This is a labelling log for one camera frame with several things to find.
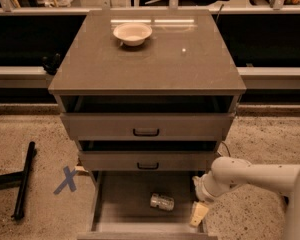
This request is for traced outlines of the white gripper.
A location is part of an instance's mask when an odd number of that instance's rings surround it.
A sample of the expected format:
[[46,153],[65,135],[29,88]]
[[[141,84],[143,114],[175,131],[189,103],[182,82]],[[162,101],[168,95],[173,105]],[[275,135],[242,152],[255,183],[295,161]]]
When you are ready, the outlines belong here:
[[209,211],[205,203],[213,203],[223,194],[223,191],[211,172],[201,177],[193,176],[192,180],[196,196],[201,202],[194,202],[192,205],[190,225],[198,227]]

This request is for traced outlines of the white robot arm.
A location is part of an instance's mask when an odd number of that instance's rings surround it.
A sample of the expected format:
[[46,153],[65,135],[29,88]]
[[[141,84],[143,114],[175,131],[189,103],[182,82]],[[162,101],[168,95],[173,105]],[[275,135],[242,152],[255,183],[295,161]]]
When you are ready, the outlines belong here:
[[300,240],[300,164],[252,164],[247,160],[219,157],[211,170],[192,178],[198,202],[194,202],[190,225],[197,227],[208,205],[221,195],[250,184],[289,198],[283,240]]

